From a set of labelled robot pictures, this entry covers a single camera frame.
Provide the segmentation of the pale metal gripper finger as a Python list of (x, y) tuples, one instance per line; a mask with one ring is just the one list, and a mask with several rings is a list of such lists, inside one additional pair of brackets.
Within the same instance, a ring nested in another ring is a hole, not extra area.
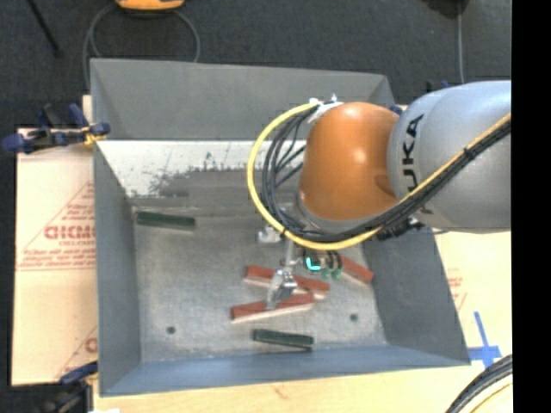
[(265, 300), (267, 309), (274, 309), (279, 301), (280, 287), (283, 283), (283, 272), (281, 269), (274, 271), (269, 281), (267, 296)]
[(287, 300), (297, 287), (294, 274), (290, 271), (281, 271), (281, 284), (279, 286), (279, 300)]

